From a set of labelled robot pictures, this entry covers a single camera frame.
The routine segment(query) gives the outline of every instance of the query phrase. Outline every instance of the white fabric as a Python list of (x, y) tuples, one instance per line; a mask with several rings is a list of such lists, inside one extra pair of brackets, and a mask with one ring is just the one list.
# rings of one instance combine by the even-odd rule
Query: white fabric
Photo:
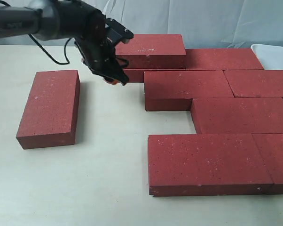
[[(30, 0), (7, 0), (26, 6)], [(86, 0), (134, 33), (179, 33), (187, 48), (283, 46), (283, 0)], [(64, 40), (42, 42), (63, 45)], [(34, 44), (27, 36), (0, 44)]]

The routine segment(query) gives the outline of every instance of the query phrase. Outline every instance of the white backdrop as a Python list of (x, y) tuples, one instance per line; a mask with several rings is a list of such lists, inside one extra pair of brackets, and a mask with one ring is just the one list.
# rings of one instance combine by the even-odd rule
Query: white backdrop
[[(30, 0), (6, 0), (26, 6)], [(283, 46), (283, 0), (86, 0), (134, 33), (179, 33), (186, 48)], [(0, 44), (34, 43), (27, 36)], [(64, 40), (43, 42), (63, 45)]]

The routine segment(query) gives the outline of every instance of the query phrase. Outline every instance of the table surface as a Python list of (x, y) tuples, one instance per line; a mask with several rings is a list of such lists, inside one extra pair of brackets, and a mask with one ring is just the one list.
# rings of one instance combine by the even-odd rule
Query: table surface
[[(62, 47), (46, 48), (63, 61)], [(145, 112), (143, 84), (111, 86), (74, 47), (70, 65), (0, 46), (0, 226), (283, 226), (283, 195), (152, 197), (149, 134), (196, 133), (187, 112)], [(15, 136), (37, 71), (76, 69), (77, 144), (23, 150)]]

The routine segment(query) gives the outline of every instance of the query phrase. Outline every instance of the stacked bricks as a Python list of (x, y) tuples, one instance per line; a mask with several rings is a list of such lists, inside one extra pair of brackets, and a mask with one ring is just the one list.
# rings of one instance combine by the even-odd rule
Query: stacked bricks
[(249, 48), (185, 51), (183, 70), (144, 72), (145, 110), (190, 111), (197, 132), (149, 135), (149, 194), (283, 194), (283, 71)]
[(76, 70), (37, 72), (16, 135), (21, 147), (74, 145), (79, 94)]
[(116, 47), (118, 57), (129, 61), (124, 72), (129, 82), (144, 82), (145, 71), (185, 70), (186, 51), (179, 34), (135, 34)]

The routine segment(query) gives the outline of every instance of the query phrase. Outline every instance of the black cable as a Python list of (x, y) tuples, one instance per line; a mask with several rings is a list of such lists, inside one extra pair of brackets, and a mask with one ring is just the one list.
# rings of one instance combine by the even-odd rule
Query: black cable
[[(2, 1), (2, 0), (0, 0), (0, 4), (2, 4), (2, 5), (4, 5), (4, 6), (7, 6), (7, 7), (10, 7), (10, 6), (11, 6), (11, 5), (9, 5), (7, 2)], [(65, 42), (65, 44), (64, 44), (64, 57), (65, 57), (65, 59), (66, 59), (66, 62), (65, 62), (65, 63), (61, 63), (61, 62), (56, 61), (56, 60), (42, 47), (42, 45), (41, 45), (31, 34), (29, 34), (29, 37), (30, 37), (30, 39), (32, 39), (32, 41), (33, 41), (52, 61), (54, 61), (56, 64), (58, 64), (58, 65), (69, 65), (69, 64), (70, 64), (70, 61), (68, 60), (68, 57), (67, 57), (67, 55), (66, 55), (66, 46), (67, 46), (67, 44), (70, 42), (70, 40), (71, 40), (72, 38), (69, 38), (69, 39)]]

